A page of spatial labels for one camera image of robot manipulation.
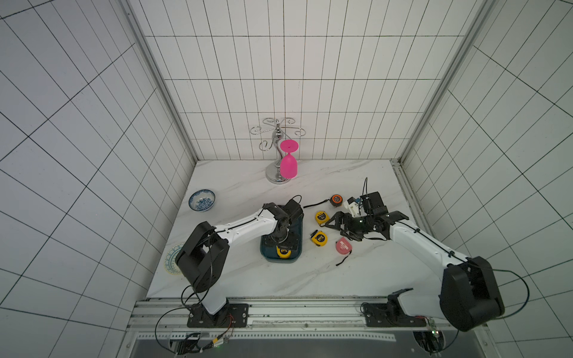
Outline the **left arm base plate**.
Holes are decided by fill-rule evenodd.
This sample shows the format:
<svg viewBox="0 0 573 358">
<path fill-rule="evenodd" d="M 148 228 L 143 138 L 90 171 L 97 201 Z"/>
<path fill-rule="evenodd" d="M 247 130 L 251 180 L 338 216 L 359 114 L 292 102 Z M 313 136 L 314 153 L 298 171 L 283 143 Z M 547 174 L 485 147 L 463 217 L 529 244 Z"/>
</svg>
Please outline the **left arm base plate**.
<svg viewBox="0 0 573 358">
<path fill-rule="evenodd" d="M 227 303 L 217 313 L 210 314 L 203 306 L 192 308 L 188 328 L 245 328 L 249 317 L 248 304 Z"/>
</svg>

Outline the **yellow tape measure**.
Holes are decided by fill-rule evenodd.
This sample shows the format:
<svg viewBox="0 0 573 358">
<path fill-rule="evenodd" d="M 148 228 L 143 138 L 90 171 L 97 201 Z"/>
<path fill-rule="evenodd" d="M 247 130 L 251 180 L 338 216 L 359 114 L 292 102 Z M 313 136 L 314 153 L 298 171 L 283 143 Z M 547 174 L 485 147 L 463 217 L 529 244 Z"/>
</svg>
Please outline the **yellow tape measure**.
<svg viewBox="0 0 573 358">
<path fill-rule="evenodd" d="M 276 247 L 276 253 L 278 255 L 278 258 L 281 260 L 287 260 L 289 258 L 291 258 L 292 256 L 292 251 L 289 249 L 285 249 L 285 248 L 281 248 L 281 247 Z"/>
<path fill-rule="evenodd" d="M 311 234 L 311 242 L 316 246 L 322 247 L 325 246 L 328 242 L 327 235 L 322 231 L 314 231 Z"/>
<path fill-rule="evenodd" d="M 319 226 L 323 226 L 330 220 L 330 216 L 325 211 L 318 211 L 315 215 L 315 219 Z"/>
</svg>

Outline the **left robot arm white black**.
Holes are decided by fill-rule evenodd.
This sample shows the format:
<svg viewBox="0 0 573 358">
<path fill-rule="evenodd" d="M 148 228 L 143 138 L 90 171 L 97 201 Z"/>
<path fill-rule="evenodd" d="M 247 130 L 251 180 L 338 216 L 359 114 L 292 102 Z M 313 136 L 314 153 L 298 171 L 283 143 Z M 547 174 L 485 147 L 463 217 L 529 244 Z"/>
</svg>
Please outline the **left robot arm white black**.
<svg viewBox="0 0 573 358">
<path fill-rule="evenodd" d="M 267 203 L 250 216 L 225 225 L 202 222 L 175 257 L 175 264 L 195 294 L 204 293 L 188 307 L 194 319 L 220 325 L 231 304 L 218 281 L 233 247 L 258 240 L 260 252 L 270 262 L 295 262 L 301 254 L 304 213 L 291 199 L 285 205 Z"/>
</svg>

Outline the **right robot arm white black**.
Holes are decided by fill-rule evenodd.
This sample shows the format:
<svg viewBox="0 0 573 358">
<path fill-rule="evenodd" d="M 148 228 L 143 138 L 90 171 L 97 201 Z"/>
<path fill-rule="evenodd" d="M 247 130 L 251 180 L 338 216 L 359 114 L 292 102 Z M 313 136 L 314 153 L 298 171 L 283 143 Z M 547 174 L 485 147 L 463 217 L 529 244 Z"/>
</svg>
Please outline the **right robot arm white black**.
<svg viewBox="0 0 573 358">
<path fill-rule="evenodd" d="M 391 325 L 417 317 L 445 319 L 467 332 L 505 313 L 494 270 L 487 260 L 466 257 L 443 245 L 400 211 L 361 217 L 337 212 L 324 227 L 355 241 L 378 233 L 382 240 L 407 249 L 437 276 L 439 284 L 428 289 L 407 286 L 389 295 L 384 310 Z"/>
</svg>

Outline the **black orange tape measure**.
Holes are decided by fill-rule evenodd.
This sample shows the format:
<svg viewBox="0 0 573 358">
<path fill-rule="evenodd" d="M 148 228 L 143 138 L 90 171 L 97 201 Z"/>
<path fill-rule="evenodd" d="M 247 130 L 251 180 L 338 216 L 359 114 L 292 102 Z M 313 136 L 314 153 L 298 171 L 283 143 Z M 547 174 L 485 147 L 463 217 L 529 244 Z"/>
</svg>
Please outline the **black orange tape measure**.
<svg viewBox="0 0 573 358">
<path fill-rule="evenodd" d="M 316 206 L 319 206 L 319 205 L 325 204 L 325 203 L 329 203 L 333 207 L 340 207 L 343 205 L 343 197 L 341 195 L 335 194 L 335 195 L 332 195 L 331 198 L 324 199 L 318 203 L 304 205 L 304 209 L 310 208 L 310 207 L 316 207 Z"/>
</svg>

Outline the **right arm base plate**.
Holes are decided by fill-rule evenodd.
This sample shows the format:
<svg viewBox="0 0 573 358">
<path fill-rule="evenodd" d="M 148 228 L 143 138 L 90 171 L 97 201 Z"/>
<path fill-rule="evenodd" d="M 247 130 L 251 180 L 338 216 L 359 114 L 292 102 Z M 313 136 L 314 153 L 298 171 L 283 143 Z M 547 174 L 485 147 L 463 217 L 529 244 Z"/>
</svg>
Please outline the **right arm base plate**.
<svg viewBox="0 0 573 358">
<path fill-rule="evenodd" d="M 392 304 L 361 304 L 361 313 L 369 328 L 424 328 L 425 319 L 407 316 L 401 308 Z"/>
</svg>

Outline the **pink tape measure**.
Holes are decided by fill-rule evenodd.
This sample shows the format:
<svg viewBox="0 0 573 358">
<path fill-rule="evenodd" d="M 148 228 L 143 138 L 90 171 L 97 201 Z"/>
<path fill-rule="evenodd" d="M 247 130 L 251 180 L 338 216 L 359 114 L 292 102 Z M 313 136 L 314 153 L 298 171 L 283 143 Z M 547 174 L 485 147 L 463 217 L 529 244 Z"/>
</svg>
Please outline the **pink tape measure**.
<svg viewBox="0 0 573 358">
<path fill-rule="evenodd" d="M 345 237 L 341 237 L 336 241 L 335 249 L 338 254 L 343 256 L 343 259 L 337 264 L 337 266 L 344 263 L 353 251 L 352 244 Z"/>
</svg>

